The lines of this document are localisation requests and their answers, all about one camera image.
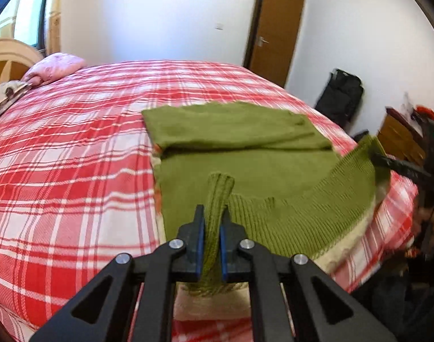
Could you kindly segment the black bag on floor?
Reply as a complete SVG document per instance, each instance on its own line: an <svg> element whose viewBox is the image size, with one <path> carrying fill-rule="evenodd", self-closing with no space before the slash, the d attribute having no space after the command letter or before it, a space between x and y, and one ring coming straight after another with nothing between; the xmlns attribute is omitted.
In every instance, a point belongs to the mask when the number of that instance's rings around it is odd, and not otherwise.
<svg viewBox="0 0 434 342"><path fill-rule="evenodd" d="M356 142L359 143L365 136L369 135L369 131L368 130L364 130L361 131L357 134L355 134L352 139Z"/></svg>

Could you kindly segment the brown wooden dresser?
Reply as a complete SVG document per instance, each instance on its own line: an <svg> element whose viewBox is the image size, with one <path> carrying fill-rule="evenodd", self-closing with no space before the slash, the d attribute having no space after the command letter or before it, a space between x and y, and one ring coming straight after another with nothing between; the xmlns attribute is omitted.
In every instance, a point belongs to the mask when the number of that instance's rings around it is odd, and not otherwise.
<svg viewBox="0 0 434 342"><path fill-rule="evenodd" d="M419 166L425 162L422 136L394 108L385 108L386 114L377 138L384 151L402 161Z"/></svg>

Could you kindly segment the brown wooden door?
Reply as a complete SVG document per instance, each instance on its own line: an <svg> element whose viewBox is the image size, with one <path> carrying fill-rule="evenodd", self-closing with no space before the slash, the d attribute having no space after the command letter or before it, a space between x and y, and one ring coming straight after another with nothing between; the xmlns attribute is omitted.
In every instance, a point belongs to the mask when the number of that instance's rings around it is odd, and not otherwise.
<svg viewBox="0 0 434 342"><path fill-rule="evenodd" d="M243 66L286 85L305 0L255 0Z"/></svg>

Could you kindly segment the red white plaid bedspread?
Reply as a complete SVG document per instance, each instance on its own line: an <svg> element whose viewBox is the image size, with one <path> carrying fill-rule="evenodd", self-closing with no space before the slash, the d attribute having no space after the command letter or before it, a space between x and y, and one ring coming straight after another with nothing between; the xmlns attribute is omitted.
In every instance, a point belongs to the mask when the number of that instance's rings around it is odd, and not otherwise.
<svg viewBox="0 0 434 342"><path fill-rule="evenodd" d="M243 101L304 113L344 154L354 141L283 88L232 64L92 66L32 89L0 117L0 320L16 341L116 254L158 244L143 110Z"/></svg>

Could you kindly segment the black folded chair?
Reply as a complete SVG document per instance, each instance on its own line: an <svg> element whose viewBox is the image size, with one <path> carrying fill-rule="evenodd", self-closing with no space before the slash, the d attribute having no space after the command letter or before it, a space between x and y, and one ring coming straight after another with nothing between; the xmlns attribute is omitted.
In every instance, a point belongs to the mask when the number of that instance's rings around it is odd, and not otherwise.
<svg viewBox="0 0 434 342"><path fill-rule="evenodd" d="M344 129L357 112L363 94L358 76L334 69L314 109Z"/></svg>

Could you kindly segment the yellow curtain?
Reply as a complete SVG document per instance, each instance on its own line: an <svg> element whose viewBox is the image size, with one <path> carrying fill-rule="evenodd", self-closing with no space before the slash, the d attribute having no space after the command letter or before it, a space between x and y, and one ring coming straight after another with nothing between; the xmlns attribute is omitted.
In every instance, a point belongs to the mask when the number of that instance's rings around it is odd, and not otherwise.
<svg viewBox="0 0 434 342"><path fill-rule="evenodd" d="M61 1L46 0L44 43L47 56L61 51Z"/></svg>

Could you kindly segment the pink pillow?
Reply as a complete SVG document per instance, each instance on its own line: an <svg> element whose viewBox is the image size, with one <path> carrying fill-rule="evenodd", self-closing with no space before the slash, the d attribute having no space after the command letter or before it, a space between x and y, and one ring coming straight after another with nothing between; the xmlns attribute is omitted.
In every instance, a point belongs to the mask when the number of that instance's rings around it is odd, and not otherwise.
<svg viewBox="0 0 434 342"><path fill-rule="evenodd" d="M29 68L23 75L22 82L32 87L41 87L76 73L86 65L86 61L79 56L56 52Z"/></svg>

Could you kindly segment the green knitted sweater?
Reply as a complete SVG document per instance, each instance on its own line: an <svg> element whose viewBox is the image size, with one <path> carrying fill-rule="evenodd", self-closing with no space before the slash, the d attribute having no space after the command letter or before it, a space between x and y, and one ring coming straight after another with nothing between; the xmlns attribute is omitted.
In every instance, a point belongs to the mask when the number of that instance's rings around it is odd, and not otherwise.
<svg viewBox="0 0 434 342"><path fill-rule="evenodd" d="M202 278L194 296L233 291L222 280L222 214L274 254L303 253L331 273L365 233L387 195L391 174L364 137L340 155L303 114L252 103L163 106L142 113L154 146L155 200L171 238L205 208Z"/></svg>

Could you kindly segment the beige patterned pillow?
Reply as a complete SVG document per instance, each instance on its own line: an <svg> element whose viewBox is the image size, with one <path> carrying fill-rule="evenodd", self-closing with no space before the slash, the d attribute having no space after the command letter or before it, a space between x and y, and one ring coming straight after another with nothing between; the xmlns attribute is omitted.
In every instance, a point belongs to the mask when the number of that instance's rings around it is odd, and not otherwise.
<svg viewBox="0 0 434 342"><path fill-rule="evenodd" d="M31 84L20 80L11 80L0 84L0 117L31 88Z"/></svg>

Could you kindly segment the window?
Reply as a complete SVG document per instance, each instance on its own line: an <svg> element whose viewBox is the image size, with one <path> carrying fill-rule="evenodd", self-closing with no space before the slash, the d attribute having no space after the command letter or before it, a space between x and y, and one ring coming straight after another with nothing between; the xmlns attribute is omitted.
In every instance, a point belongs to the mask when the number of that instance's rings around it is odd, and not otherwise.
<svg viewBox="0 0 434 342"><path fill-rule="evenodd" d="M0 14L0 38L15 39L44 53L47 0L10 0Z"/></svg>

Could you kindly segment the wooden headboard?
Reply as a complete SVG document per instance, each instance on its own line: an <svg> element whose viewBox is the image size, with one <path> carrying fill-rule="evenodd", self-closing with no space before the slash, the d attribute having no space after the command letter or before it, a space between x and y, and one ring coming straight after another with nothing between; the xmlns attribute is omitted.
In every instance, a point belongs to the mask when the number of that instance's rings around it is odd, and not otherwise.
<svg viewBox="0 0 434 342"><path fill-rule="evenodd" d="M15 39L0 38L0 84L20 80L43 58L32 46Z"/></svg>

